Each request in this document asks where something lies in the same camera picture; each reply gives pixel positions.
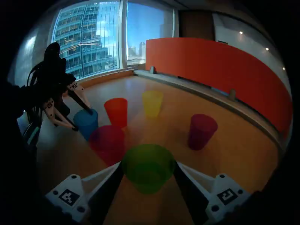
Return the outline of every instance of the yellow cup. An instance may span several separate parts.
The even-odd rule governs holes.
[[[146,91],[142,95],[144,110],[147,117],[157,117],[161,109],[163,93]]]

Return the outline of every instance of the window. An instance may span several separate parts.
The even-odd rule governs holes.
[[[118,1],[62,9],[52,39],[60,44],[60,57],[67,57],[66,72],[81,78],[118,68],[118,25]],[[102,66],[107,58],[109,66]]]
[[[171,8],[168,8],[153,0],[128,1],[128,65],[141,64],[146,62],[146,40],[154,38],[171,38],[172,35],[173,10]]]
[[[169,5],[156,0],[124,3],[127,16],[123,15],[122,21],[119,1],[82,2],[60,11],[52,41],[60,44],[67,73],[78,79],[120,68],[119,37],[127,40],[122,57],[127,57],[127,65],[134,65],[146,62],[146,40],[173,36],[173,8]],[[127,23],[127,30],[120,34],[123,23]]]

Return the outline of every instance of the sky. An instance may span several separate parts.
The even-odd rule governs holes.
[[[127,43],[138,52],[140,43],[147,39],[160,38],[160,25],[164,23],[164,12],[160,9],[136,3],[128,3]]]

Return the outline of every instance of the blue cup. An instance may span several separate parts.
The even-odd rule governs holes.
[[[92,115],[83,109],[76,113],[73,119],[74,124],[87,141],[92,132],[98,128],[98,113],[94,109],[91,110],[93,112]]]

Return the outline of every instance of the green cup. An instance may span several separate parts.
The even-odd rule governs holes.
[[[143,194],[157,192],[175,169],[173,155],[155,144],[142,144],[128,150],[122,160],[126,177]]]

